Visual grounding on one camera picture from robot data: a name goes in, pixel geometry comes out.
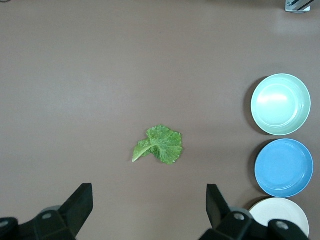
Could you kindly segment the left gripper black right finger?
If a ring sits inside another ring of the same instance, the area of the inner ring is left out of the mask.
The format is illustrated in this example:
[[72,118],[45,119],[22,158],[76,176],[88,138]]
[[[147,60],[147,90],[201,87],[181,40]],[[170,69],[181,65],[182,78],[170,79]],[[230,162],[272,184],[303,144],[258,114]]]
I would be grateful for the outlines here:
[[216,184],[206,187],[206,212],[211,224],[201,240],[267,240],[268,228],[243,208],[230,208]]

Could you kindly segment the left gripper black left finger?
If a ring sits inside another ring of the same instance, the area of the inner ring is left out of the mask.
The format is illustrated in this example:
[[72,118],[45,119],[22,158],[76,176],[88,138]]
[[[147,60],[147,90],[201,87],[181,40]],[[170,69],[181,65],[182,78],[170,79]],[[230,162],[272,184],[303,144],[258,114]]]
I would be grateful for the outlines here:
[[93,187],[83,183],[58,209],[48,208],[19,226],[22,240],[75,240],[94,207]]

